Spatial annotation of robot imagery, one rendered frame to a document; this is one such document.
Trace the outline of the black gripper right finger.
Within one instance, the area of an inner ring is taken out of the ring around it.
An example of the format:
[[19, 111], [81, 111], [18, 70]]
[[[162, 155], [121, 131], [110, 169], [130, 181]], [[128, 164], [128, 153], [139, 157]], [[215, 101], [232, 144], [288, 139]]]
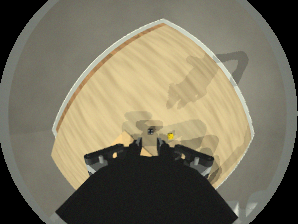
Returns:
[[[208, 178], [214, 162], [214, 157], [198, 152], [180, 144], [177, 144], [174, 147], [170, 148], [165, 147], [170, 146], [169, 144], [166, 144], [164, 140], [161, 140], [161, 138], [157, 138], [157, 153], [159, 156], [158, 164], [174, 166], [175, 160], [179, 163], [185, 164], [187, 166], [190, 166], [191, 168], [196, 169], [206, 179]], [[181, 158], [182, 154], [185, 155], [185, 159]]]

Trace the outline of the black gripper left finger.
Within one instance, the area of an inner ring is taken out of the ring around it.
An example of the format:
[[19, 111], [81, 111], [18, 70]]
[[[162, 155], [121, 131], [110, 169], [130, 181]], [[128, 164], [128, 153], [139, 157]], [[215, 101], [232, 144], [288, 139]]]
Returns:
[[[110, 147], [88, 153], [84, 155], [85, 164], [91, 176], [100, 168], [123, 160], [123, 164], [139, 164], [139, 156], [142, 150], [142, 137], [138, 137], [129, 146], [124, 147], [124, 144], [115, 144]], [[113, 154], [116, 153], [117, 157], [113, 159]], [[126, 155], [125, 155], [126, 154]]]

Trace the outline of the tan square mat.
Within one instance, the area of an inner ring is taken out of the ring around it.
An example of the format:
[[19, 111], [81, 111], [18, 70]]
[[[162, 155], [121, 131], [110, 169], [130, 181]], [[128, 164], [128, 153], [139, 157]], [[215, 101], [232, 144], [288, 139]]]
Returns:
[[[124, 130], [122, 132], [122, 134], [110, 145], [115, 145], [117, 143], [121, 143], [121, 144], [124, 144], [124, 146], [129, 146], [130, 143], [132, 143], [134, 141], [134, 139]], [[113, 155], [113, 158], [116, 157], [116, 153], [114, 153]], [[147, 150], [145, 150], [143, 147], [142, 147], [142, 150], [141, 150], [141, 154], [140, 155], [143, 155], [143, 156], [152, 156]]]

